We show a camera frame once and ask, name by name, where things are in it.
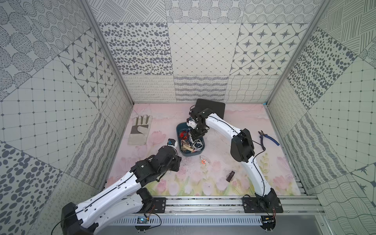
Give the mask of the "beige watch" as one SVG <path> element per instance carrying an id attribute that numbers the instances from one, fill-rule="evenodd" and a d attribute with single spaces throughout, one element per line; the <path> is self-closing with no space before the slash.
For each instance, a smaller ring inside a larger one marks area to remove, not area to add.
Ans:
<path id="1" fill-rule="evenodd" d="M 183 152 L 194 152 L 194 149 L 192 148 L 192 146 L 188 146 L 188 145 L 182 145 L 181 149 Z"/>

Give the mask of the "silver white watch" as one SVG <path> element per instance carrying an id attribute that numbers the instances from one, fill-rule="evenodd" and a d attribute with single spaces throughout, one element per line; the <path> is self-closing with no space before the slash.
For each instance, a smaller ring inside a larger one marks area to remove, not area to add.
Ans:
<path id="1" fill-rule="evenodd" d="M 204 144 L 201 140 L 196 140 L 193 142 L 193 149 L 197 151 L 201 151 L 204 147 Z"/>

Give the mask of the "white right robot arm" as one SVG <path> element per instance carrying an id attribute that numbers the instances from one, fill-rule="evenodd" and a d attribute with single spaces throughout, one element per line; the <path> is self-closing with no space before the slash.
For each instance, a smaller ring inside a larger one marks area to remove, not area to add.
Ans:
<path id="1" fill-rule="evenodd" d="M 249 130 L 239 129 L 229 124 L 209 108 L 203 110 L 195 106 L 190 109 L 189 115 L 187 125 L 191 128 L 192 139 L 200 139 L 211 129 L 226 137 L 230 141 L 230 154 L 245 168 L 258 201 L 267 208 L 276 203 L 278 197 L 257 164 L 255 142 Z"/>

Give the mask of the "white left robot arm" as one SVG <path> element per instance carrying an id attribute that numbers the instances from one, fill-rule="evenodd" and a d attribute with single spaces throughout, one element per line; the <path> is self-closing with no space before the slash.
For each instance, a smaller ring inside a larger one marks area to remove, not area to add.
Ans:
<path id="1" fill-rule="evenodd" d="M 179 171 L 181 160 L 175 146 L 159 148 L 102 192 L 77 205 L 65 205 L 57 225 L 65 235 L 96 235 L 126 215 L 152 213 L 154 198 L 146 185 L 160 181 L 168 171 Z"/>

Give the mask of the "red watch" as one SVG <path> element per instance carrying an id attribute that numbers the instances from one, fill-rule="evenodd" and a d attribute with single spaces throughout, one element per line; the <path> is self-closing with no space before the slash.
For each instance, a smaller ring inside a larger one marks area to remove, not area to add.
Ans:
<path id="1" fill-rule="evenodd" d="M 181 140 L 187 140 L 189 138 L 189 131 L 182 131 L 179 134 Z"/>

